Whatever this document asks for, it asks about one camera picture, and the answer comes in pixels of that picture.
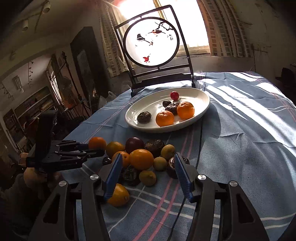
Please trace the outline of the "person's left hand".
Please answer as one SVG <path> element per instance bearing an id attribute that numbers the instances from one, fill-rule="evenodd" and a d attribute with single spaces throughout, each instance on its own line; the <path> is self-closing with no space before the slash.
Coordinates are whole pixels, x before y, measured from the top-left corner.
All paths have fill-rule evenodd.
<path id="1" fill-rule="evenodd" d="M 35 168 L 27 167 L 23 174 L 25 184 L 29 188 L 40 186 L 41 184 L 53 184 L 55 185 L 61 179 L 61 173 L 49 173 L 46 174 L 41 171 L 37 171 Z"/>

